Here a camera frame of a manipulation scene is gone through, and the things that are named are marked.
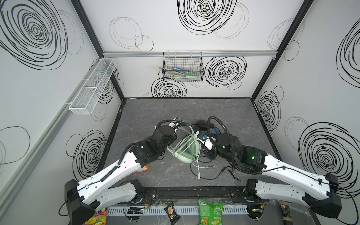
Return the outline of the mint green headphones with cable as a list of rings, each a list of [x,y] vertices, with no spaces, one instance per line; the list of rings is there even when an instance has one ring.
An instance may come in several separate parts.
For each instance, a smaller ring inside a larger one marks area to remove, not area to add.
[[[195,166],[198,169],[197,178],[200,180],[200,169],[205,168],[199,165],[201,143],[196,139],[196,131],[191,126],[178,125],[173,127],[176,134],[184,134],[180,141],[175,141],[167,147],[167,150],[179,161]]]

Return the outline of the black headphones with cable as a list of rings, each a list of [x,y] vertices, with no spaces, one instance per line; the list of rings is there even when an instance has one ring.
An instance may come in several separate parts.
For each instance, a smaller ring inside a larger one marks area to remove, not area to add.
[[[216,120],[222,126],[224,132],[220,132],[220,130],[214,124],[210,123],[211,120]],[[211,117],[209,121],[199,120],[195,124],[192,124],[191,127],[194,129],[194,131],[200,131],[200,133],[205,133],[206,136],[214,139],[214,143],[211,142],[213,144],[211,150],[209,150],[204,144],[201,143],[201,153],[200,154],[203,153],[204,155],[200,156],[200,158],[207,157],[209,159],[208,162],[203,162],[200,160],[201,163],[204,163],[204,164],[211,163],[212,161],[216,160],[217,156],[219,156],[223,159],[226,159],[229,163],[229,166],[225,166],[224,168],[222,168],[222,170],[219,172],[219,174],[215,178],[204,178],[204,177],[200,176],[200,179],[207,180],[207,181],[213,181],[213,180],[217,179],[225,170],[227,170],[235,180],[243,183],[242,180],[235,177],[233,174],[234,171],[237,170],[237,167],[235,167],[233,165],[233,163],[231,162],[230,150],[227,150],[228,148],[230,148],[230,145],[229,144],[227,144],[225,146],[217,145],[219,137],[228,138],[227,133],[226,133],[227,128],[224,126],[224,124],[220,120],[218,120],[214,117]]]

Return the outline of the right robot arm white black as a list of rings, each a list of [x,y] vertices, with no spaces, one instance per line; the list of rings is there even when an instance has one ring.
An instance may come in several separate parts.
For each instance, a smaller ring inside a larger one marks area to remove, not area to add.
[[[244,189],[244,196],[249,201],[277,199],[302,204],[323,217],[338,218],[340,215],[342,203],[337,195],[337,176],[304,171],[263,150],[242,145],[233,135],[200,137],[209,151],[215,151],[216,155],[228,160],[234,169],[248,175],[262,174],[284,182],[281,185],[249,179]]]

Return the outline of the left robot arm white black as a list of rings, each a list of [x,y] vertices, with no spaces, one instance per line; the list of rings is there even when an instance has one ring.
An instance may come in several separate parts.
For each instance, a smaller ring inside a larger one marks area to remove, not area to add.
[[[177,128],[158,124],[151,136],[128,145],[121,157],[110,166],[84,180],[68,181],[64,186],[64,204],[69,224],[82,225],[97,211],[116,203],[140,201],[143,187],[138,180],[119,187],[113,185],[164,154],[176,140]]]

